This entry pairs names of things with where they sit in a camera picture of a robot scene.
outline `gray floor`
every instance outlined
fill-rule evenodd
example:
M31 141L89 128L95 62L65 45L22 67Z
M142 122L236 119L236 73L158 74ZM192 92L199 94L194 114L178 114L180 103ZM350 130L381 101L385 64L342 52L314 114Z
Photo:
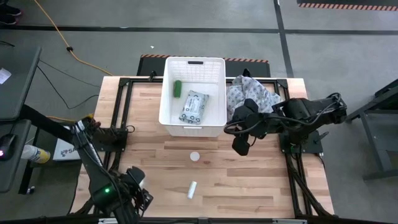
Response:
M40 2L60 25L277 28L272 0ZM21 24L49 24L34 2L15 0L14 5L24 9ZM280 0L280 5L286 29L398 29L398 12L301 9L293 0ZM272 77L286 77L278 34L64 32L64 35L79 57L117 75L135 75L141 54L170 54L268 59ZM74 61L55 32L0 30L0 40L17 46L39 45L43 48L42 60L87 82L101 84L104 74ZM309 98L324 98L338 91L348 105L348 112L365 104L376 90L398 78L396 35L288 35L287 43L294 76L305 79ZM39 66L70 106L99 91L42 63ZM94 112L96 100L67 110L37 71L27 104L46 115L80 118ZM362 180L362 175L376 171L362 124L355 121L329 125L321 131L330 132L323 140L323 148L336 214L397 222L398 179ZM78 170L79 167L61 167L37 171L32 180L37 186L35 194L18 196L13 189L0 195L0 220L66 214ZM21 174L19 169L16 186Z

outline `white box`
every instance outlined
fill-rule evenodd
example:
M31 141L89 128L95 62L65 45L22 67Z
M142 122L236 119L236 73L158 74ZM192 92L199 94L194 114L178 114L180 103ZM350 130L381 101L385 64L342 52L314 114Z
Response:
M174 98L174 81L182 82ZM190 90L208 94L199 125L179 120ZM169 57L164 68L159 122L172 136L217 137L226 124L225 61L222 58Z

